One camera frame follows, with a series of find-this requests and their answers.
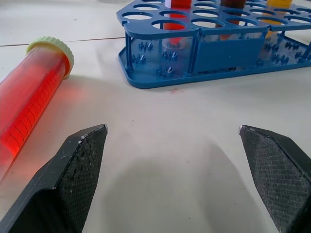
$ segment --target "centrifuge tube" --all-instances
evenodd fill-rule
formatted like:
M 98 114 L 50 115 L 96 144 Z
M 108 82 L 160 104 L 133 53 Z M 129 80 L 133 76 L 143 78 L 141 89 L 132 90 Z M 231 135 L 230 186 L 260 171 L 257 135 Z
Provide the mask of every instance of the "centrifuge tube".
M 165 0 L 165 6 L 171 9 L 175 10 L 188 10 L 191 8 L 191 0 Z M 184 18 L 186 17 L 185 15 L 178 14 L 178 13 L 169 13 L 169 17 L 174 20 L 174 18 Z M 185 27 L 183 25 L 179 25 L 176 23 L 165 23 L 164 24 L 164 29 L 169 30 L 169 31 L 177 31 L 184 29 Z M 163 45 L 165 47 L 169 47 L 167 43 L 171 44 L 175 49 L 182 49 L 184 48 L 186 44 L 186 38 L 181 38 L 181 37 L 174 37 L 174 38 L 169 38 L 164 39 Z
M 0 180 L 73 62 L 63 42 L 46 36 L 31 43 L 24 59 L 0 80 Z
M 230 8 L 237 8 L 237 9 L 243 9 L 245 6 L 246 0 L 221 0 L 220 5 L 225 6 L 225 7 L 230 7 Z M 234 16 L 241 16 L 242 14 L 240 12 L 229 12 L 228 14 L 234 15 Z M 233 24 L 239 24 L 239 20 L 231 20 L 229 21 L 230 23 Z M 227 40 L 231 34 L 222 34 L 220 35 L 221 40 Z

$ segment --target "tabletop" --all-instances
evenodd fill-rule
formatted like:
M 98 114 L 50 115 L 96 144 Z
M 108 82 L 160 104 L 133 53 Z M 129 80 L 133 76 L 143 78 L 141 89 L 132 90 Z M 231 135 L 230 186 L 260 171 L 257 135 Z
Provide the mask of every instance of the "tabletop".
M 134 88 L 117 58 L 125 40 L 115 13 L 128 2 L 0 3 L 0 77 L 22 59 L 25 44 L 43 35 L 65 41 L 75 57 L 0 184 L 0 219 L 70 134 L 107 124 L 84 233 L 277 233 L 238 128 L 286 135 L 310 156 L 311 68 Z M 310 30 L 292 36 L 311 40 Z

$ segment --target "tube cap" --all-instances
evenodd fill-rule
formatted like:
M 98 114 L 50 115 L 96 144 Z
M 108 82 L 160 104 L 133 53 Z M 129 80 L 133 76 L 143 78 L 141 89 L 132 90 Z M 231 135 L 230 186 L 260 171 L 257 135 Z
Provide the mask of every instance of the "tube cap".
M 67 74 L 65 74 L 64 76 L 64 79 L 65 79 L 70 74 L 73 64 L 74 64 L 74 58 L 73 58 L 73 54 L 71 50 L 63 41 L 56 39 L 54 37 L 51 37 L 51 36 L 43 36 L 43 37 L 38 38 L 34 42 L 30 43 L 29 46 L 27 47 L 26 53 L 29 53 L 30 50 L 32 50 L 34 47 L 38 45 L 42 45 L 42 44 L 54 46 L 57 49 L 61 50 L 66 55 L 69 61 L 69 71 L 67 72 Z

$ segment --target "test tube rack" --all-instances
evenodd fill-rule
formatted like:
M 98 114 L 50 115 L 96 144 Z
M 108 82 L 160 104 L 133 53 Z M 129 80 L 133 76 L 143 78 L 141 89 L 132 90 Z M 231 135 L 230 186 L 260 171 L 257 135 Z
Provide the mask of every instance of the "test tube rack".
M 311 29 L 311 9 L 303 6 L 268 8 L 264 0 L 248 0 L 244 9 L 235 9 L 220 6 L 219 0 L 192 0 L 190 9 L 175 10 L 161 0 L 135 0 L 119 10 L 117 17 L 125 29 L 119 61 L 128 82 L 137 88 L 311 66 L 311 43 L 305 45 L 285 35 L 286 31 Z M 218 26 L 198 26 L 200 22 Z M 167 23 L 182 29 L 166 30 L 163 25 Z M 281 33 L 272 40 L 266 38 L 269 30 Z M 235 37 L 211 40 L 226 34 Z M 175 37 L 186 38 L 182 49 L 178 43 L 169 49 L 163 46 L 163 41 Z

